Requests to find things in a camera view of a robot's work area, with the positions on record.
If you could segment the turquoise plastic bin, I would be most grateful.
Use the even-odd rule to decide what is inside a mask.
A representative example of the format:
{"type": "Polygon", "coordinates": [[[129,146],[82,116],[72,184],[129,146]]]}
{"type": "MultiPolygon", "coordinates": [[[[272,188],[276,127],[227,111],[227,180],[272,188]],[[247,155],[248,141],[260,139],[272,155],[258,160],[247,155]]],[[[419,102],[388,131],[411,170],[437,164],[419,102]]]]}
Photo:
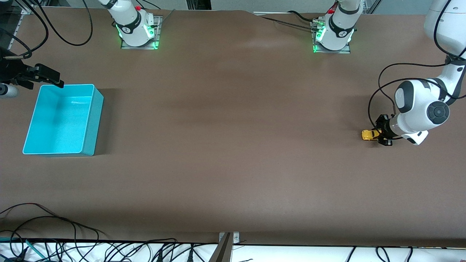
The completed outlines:
{"type": "Polygon", "coordinates": [[[93,84],[69,84],[39,89],[25,155],[93,156],[104,96],[93,84]]]}

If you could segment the brown table cover mat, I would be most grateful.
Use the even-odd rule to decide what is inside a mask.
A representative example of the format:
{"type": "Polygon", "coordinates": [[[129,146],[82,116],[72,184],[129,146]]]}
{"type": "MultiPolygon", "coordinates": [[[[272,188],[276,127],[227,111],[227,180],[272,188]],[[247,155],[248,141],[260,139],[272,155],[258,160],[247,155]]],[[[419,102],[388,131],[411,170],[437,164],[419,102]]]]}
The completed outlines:
{"type": "Polygon", "coordinates": [[[40,85],[0,99],[0,210],[35,202],[111,240],[466,246],[466,99],[423,144],[362,141],[380,71],[440,64],[424,16],[365,15],[346,55],[245,11],[158,10],[158,50],[122,50],[106,10],[26,63],[104,96],[95,156],[22,153],[40,85]]]}

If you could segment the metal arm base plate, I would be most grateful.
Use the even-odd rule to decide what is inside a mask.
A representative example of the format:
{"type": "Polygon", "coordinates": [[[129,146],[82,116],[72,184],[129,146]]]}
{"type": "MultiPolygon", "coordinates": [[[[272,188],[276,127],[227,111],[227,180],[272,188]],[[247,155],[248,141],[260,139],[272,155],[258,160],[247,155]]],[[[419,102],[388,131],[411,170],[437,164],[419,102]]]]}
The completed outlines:
{"type": "Polygon", "coordinates": [[[354,29],[335,33],[331,28],[327,27],[325,21],[321,19],[313,19],[310,25],[312,29],[313,52],[351,53],[349,42],[351,41],[354,29]]]}
{"type": "Polygon", "coordinates": [[[145,45],[138,47],[130,46],[123,40],[123,38],[120,37],[121,49],[157,50],[160,43],[163,15],[157,15],[154,17],[154,19],[155,22],[153,28],[148,29],[148,32],[152,37],[147,43],[145,43],[145,45]]]}

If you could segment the small metal edge bracket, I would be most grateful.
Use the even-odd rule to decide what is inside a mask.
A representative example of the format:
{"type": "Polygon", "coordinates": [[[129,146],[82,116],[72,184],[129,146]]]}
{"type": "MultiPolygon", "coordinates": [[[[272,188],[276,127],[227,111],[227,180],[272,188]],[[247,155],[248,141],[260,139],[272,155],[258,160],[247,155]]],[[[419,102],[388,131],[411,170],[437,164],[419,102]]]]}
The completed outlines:
{"type": "MultiPolygon", "coordinates": [[[[220,243],[222,238],[227,234],[227,232],[220,232],[218,237],[218,242],[220,243]]],[[[240,243],[240,233],[239,232],[231,232],[233,244],[240,243]]]]}

